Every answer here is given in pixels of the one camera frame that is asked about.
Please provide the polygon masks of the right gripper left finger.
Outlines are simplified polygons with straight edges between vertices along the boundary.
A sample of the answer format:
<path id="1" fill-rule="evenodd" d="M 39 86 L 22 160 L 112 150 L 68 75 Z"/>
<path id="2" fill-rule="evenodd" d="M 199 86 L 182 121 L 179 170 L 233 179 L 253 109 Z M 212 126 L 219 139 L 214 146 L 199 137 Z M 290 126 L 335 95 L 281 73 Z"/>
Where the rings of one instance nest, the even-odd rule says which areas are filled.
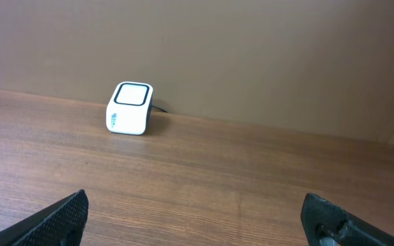
<path id="1" fill-rule="evenodd" d="M 0 231 L 0 246 L 79 246 L 88 209 L 81 189 Z"/>

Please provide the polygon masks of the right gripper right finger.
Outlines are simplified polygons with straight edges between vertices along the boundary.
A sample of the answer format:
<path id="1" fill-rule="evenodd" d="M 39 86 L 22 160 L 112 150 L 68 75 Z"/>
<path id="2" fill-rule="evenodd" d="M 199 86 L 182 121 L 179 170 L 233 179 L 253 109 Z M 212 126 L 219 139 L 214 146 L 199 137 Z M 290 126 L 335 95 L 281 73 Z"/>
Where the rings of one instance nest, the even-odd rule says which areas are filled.
<path id="1" fill-rule="evenodd" d="M 306 194 L 300 218 L 309 245 L 394 246 L 394 236 L 314 193 Z"/>

